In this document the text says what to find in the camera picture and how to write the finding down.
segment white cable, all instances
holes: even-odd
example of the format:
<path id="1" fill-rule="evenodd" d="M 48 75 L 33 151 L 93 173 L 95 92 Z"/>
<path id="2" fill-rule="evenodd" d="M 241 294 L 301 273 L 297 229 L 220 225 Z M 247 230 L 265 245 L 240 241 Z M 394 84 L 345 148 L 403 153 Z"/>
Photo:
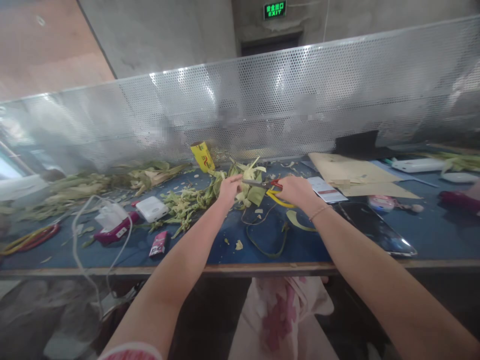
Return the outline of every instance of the white cable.
<path id="1" fill-rule="evenodd" d="M 100 321 L 102 321 L 102 319 L 104 317 L 104 309 L 102 307 L 102 300 L 100 299 L 99 287 L 97 286 L 95 281 L 93 281 L 92 278 L 85 271 L 85 268 L 83 267 L 82 262 L 79 259 L 79 255 L 77 253 L 77 242 L 78 242 L 77 221 L 78 221 L 80 215 L 88 207 L 88 205 L 90 204 L 90 202 L 92 201 L 93 198 L 99 198 L 100 200 L 102 200 L 102 198 L 100 196 L 97 196 L 97 195 L 91 196 L 87 200 L 85 205 L 83 205 L 83 207 L 80 209 L 80 211 L 76 214 L 75 218 L 73 219 L 73 222 L 71 223 L 71 232 L 73 234 L 73 251 L 72 252 L 73 252 L 73 258 L 75 259 L 75 262 L 76 262 L 76 265 L 77 265 L 78 269 L 80 270 L 82 275 L 85 277 L 85 279 L 87 279 L 87 281 L 95 288 L 96 300 L 98 301 L 98 312 L 99 312 L 99 315 L 100 315 Z"/>
<path id="2" fill-rule="evenodd" d="M 108 200 L 114 204 L 117 204 L 118 206 L 121 206 L 118 202 L 116 202 L 115 200 L 112 200 L 112 199 L 109 199 L 109 198 L 106 198 L 105 200 Z M 130 216 L 130 214 L 128 212 L 126 212 L 127 216 L 128 216 L 128 219 L 130 220 L 130 229 L 128 230 L 128 235 L 126 236 L 126 239 L 125 239 L 125 243 L 123 244 L 123 246 L 121 247 L 120 249 L 120 252 L 118 253 L 118 255 L 116 256 L 115 260 L 113 260 L 113 262 L 111 263 L 110 267 L 108 268 L 108 271 L 106 272 L 106 286 L 108 288 L 108 291 L 110 292 L 110 294 L 115 298 L 117 299 L 117 297 L 114 295 L 114 293 L 112 292 L 112 288 L 110 287 L 110 281 L 109 281 L 109 275 L 110 275 L 110 271 L 112 271 L 112 268 L 114 267 L 115 263 L 117 262 L 117 260 L 120 258 L 120 255 L 122 255 L 122 252 L 124 251 L 125 247 L 127 246 L 127 243 L 129 242 L 130 240 L 130 234 L 132 233 L 132 229 L 134 227 L 134 222 L 132 221 L 132 217 Z"/>
<path id="3" fill-rule="evenodd" d="M 78 234 L 77 234 L 77 221 L 80 217 L 80 215 L 82 215 L 82 213 L 85 211 L 85 209 L 89 206 L 90 202 L 92 201 L 92 199 L 94 198 L 98 198 L 100 201 L 103 201 L 103 200 L 107 200 L 107 201 L 110 201 L 111 203 L 114 203 L 114 204 L 117 204 L 120 206 L 120 204 L 118 202 L 116 202 L 115 200 L 112 200 L 112 199 L 109 199 L 109 198 L 106 198 L 106 197 L 100 197 L 98 195 L 92 195 L 88 200 L 87 202 L 85 203 L 85 205 L 83 205 L 83 207 L 80 209 L 80 211 L 76 214 L 75 218 L 73 219 L 73 222 L 71 223 L 71 231 L 72 231 L 72 234 L 73 234 L 73 258 L 75 259 L 75 262 L 76 262 L 76 265 L 78 267 L 78 269 L 80 270 L 80 272 L 82 273 L 82 275 L 87 279 L 87 281 L 95 288 L 95 294 L 96 294 L 96 299 L 97 299 L 97 302 L 98 302 L 98 309 L 99 309 L 99 317 L 100 317 L 100 321 L 102 321 L 103 317 L 104 317 L 104 309 L 102 307 L 102 300 L 100 299 L 100 290 L 99 290 L 99 287 L 97 286 L 97 284 L 92 280 L 92 278 L 87 274 L 85 268 L 83 267 L 82 265 L 82 262 L 80 261 L 80 258 L 79 258 L 79 255 L 77 253 L 77 245 L 78 245 Z M 128 212 L 126 212 L 126 215 L 128 216 L 128 219 L 130 220 L 130 229 L 128 230 L 128 235 L 125 239 L 125 243 L 123 244 L 122 248 L 120 249 L 120 252 L 118 253 L 118 255 L 116 256 L 115 260 L 113 261 L 113 263 L 111 264 L 110 268 L 108 269 L 107 273 L 106 273 L 106 286 L 108 288 L 108 292 L 114 297 L 116 298 L 116 296 L 114 296 L 114 293 L 112 292 L 112 288 L 110 287 L 110 282 L 109 282 L 109 274 L 110 274 L 110 271 L 112 270 L 112 268 L 114 267 L 115 263 L 117 262 L 117 260 L 119 259 L 120 255 L 122 254 L 122 252 L 124 251 L 125 249 L 125 246 L 127 246 L 127 243 L 129 242 L 129 239 L 130 239 L 130 235 L 132 234 L 132 228 L 134 227 L 134 223 L 132 221 L 132 217 L 130 216 L 130 214 Z"/>
<path id="4" fill-rule="evenodd" d="M 299 7 L 299 6 L 308 6 L 308 5 L 313 5 L 313 4 L 320 4 L 321 1 L 312 1 L 312 2 L 305 2 L 305 3 L 301 3 L 301 4 L 289 4 L 287 5 L 286 7 L 287 8 L 295 8 L 295 7 Z"/>
<path id="5" fill-rule="evenodd" d="M 325 28 L 323 29 L 322 43 L 325 42 L 325 35 L 327 35 L 327 23 L 329 22 L 329 9 L 330 9 L 330 0 L 328 0 L 328 3 L 326 4 Z"/>

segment smartphone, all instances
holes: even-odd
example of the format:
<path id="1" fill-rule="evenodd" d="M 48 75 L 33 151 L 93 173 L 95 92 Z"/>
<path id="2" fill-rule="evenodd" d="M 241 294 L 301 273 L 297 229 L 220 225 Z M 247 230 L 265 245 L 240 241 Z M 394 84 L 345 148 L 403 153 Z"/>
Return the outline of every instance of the smartphone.
<path id="1" fill-rule="evenodd" d="M 343 202 L 339 213 L 366 237 L 390 255 L 414 257 L 417 251 L 370 206 L 362 202 Z"/>

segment person's arm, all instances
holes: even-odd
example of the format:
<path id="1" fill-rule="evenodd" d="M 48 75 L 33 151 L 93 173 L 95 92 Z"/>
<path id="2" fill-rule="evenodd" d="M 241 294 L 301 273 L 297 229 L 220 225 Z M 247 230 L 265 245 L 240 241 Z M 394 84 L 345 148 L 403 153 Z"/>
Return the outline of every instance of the person's arm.
<path id="1" fill-rule="evenodd" d="M 242 175 L 222 181 L 220 195 L 168 252 L 136 296 L 103 353 L 129 342 L 157 348 L 167 359 L 180 308 L 199 279 L 225 217 L 241 190 Z"/>
<path id="2" fill-rule="evenodd" d="M 288 176 L 277 194 L 310 218 L 326 207 L 310 183 Z M 480 359 L 480 344 L 377 244 L 326 208 L 313 224 L 340 274 L 370 308 L 404 360 Z"/>

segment bracelet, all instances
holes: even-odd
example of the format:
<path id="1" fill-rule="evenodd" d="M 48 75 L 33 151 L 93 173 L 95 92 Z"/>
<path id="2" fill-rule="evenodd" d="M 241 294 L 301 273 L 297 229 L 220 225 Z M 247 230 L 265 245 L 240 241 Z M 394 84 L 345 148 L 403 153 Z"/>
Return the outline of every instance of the bracelet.
<path id="1" fill-rule="evenodd" d="M 315 212 L 313 213 L 313 215 L 312 215 L 308 220 L 312 221 L 312 219 L 313 219 L 314 217 L 316 217 L 318 214 L 320 214 L 323 210 L 328 209 L 328 208 L 331 208 L 331 207 L 332 207 L 332 205 L 327 205 L 327 206 L 324 206 L 324 207 L 319 208 L 317 211 L 315 211 Z"/>

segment exit sign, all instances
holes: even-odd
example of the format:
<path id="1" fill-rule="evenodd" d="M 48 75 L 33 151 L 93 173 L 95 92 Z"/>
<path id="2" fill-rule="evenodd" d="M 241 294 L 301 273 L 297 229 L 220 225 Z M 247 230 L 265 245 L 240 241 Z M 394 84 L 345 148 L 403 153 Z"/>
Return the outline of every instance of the exit sign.
<path id="1" fill-rule="evenodd" d="M 274 2 L 272 4 L 264 5 L 263 19 L 268 20 L 268 19 L 278 18 L 280 16 L 285 16 L 286 11 L 287 11 L 286 1 Z"/>

